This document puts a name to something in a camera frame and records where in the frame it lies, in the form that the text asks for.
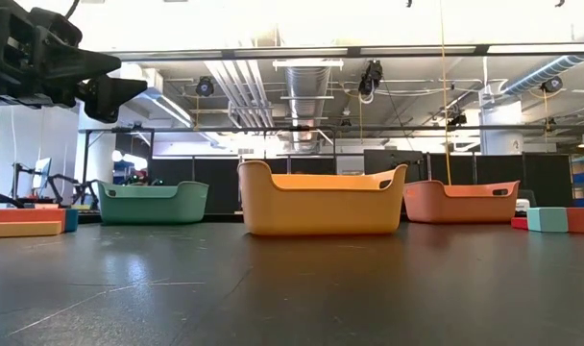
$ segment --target yellow foam block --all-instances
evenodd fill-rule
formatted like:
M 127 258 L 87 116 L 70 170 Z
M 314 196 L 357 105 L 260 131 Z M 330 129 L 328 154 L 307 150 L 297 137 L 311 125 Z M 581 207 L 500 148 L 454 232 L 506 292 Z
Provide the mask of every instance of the yellow foam block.
M 61 222 L 0 222 L 0 237 L 59 235 Z

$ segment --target monitor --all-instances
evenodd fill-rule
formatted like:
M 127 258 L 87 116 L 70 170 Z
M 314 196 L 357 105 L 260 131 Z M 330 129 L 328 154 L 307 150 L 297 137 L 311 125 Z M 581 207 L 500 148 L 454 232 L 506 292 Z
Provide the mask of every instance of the monitor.
M 36 162 L 34 167 L 34 178 L 32 180 L 32 189 L 34 194 L 38 197 L 42 194 L 42 190 L 47 186 L 47 178 L 49 177 L 49 171 L 51 170 L 51 158 L 41 159 Z

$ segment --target orange foam block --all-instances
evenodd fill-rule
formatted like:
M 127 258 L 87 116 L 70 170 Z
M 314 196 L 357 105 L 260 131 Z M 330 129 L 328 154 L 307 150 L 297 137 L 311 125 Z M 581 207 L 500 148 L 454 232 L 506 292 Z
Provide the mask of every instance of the orange foam block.
M 568 232 L 584 233 L 584 208 L 567 208 Z
M 61 231 L 60 221 L 0 223 L 0 237 L 59 235 Z
M 65 210 L 0 210 L 0 222 L 61 222 L 65 228 Z

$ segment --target silver duct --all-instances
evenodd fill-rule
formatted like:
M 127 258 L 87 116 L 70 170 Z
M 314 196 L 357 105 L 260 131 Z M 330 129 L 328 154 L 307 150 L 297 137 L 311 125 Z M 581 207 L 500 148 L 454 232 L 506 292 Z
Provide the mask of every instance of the silver duct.
M 288 94 L 291 97 L 326 96 L 329 86 L 330 67 L 286 67 L 285 79 Z M 293 125 L 317 126 L 319 121 L 315 117 L 322 115 L 324 100 L 290 100 Z M 312 133 L 293 133 L 294 149 L 311 150 L 314 144 Z
M 507 96 L 520 95 L 533 87 L 560 75 L 561 73 L 584 62 L 584 55 L 567 55 L 559 57 L 526 76 L 505 85 L 501 93 Z

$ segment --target black cable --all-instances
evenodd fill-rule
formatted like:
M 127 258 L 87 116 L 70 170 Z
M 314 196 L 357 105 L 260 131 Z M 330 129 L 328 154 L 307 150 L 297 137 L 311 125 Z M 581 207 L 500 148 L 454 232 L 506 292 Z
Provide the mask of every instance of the black cable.
M 74 11 L 77 10 L 77 6 L 79 6 L 80 2 L 81 2 L 81 0 L 74 0 L 74 2 L 72 3 L 72 6 L 70 7 L 70 10 L 68 10 L 68 13 L 65 14 L 66 19 L 70 19 L 72 14 L 74 14 Z
M 388 87 L 388 83 L 386 83 L 386 76 L 384 76 L 382 74 L 382 78 L 384 79 L 384 85 L 386 86 L 386 91 L 388 91 L 388 98 L 390 99 L 390 104 L 392 104 L 392 109 L 395 112 L 395 115 L 397 116 L 397 120 L 399 120 L 399 125 L 401 125 L 401 127 L 403 127 L 403 122 L 401 121 L 401 115 L 399 114 L 399 111 L 397 110 L 397 105 L 395 105 L 395 100 L 392 99 L 392 94 L 390 93 L 390 88 Z M 413 151 L 414 147 L 413 147 L 413 145 L 411 145 L 411 140 L 409 140 L 409 136 L 407 135 L 407 132 L 405 130 L 403 130 L 403 135 L 405 136 L 405 139 L 407 139 L 407 144 L 409 144 L 409 149 Z

